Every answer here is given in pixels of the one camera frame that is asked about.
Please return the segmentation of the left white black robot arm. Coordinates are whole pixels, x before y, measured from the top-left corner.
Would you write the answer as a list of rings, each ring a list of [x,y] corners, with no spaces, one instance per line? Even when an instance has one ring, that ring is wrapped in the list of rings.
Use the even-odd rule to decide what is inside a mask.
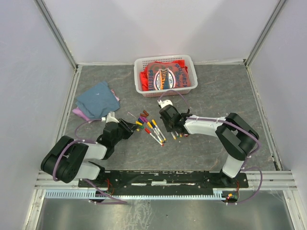
[[[41,170],[51,175],[54,181],[68,184],[75,178],[89,179],[95,187],[103,186],[105,174],[89,160],[107,160],[115,146],[131,137],[138,125],[121,118],[103,117],[100,121],[105,121],[106,125],[95,141],[62,136],[42,160]]]

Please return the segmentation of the yellow cap marker pen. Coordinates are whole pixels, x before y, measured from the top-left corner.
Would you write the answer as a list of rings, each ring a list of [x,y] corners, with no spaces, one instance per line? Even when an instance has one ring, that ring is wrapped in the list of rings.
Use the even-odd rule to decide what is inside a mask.
[[[157,136],[157,138],[159,139],[159,141],[161,143],[164,143],[163,139],[159,136],[158,132],[155,130],[155,128],[153,127],[153,125],[151,125],[150,122],[147,122],[148,127],[155,133],[155,135]]]

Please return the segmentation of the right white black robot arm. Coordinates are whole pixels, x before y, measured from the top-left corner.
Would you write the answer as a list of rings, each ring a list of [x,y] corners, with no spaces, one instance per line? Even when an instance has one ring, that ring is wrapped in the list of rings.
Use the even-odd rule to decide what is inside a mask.
[[[207,135],[220,140],[228,153],[219,176],[224,187],[231,187],[236,183],[237,174],[245,167],[247,159],[261,147],[258,133],[236,113],[209,118],[189,112],[179,113],[171,104],[160,107],[160,118],[167,132]]]

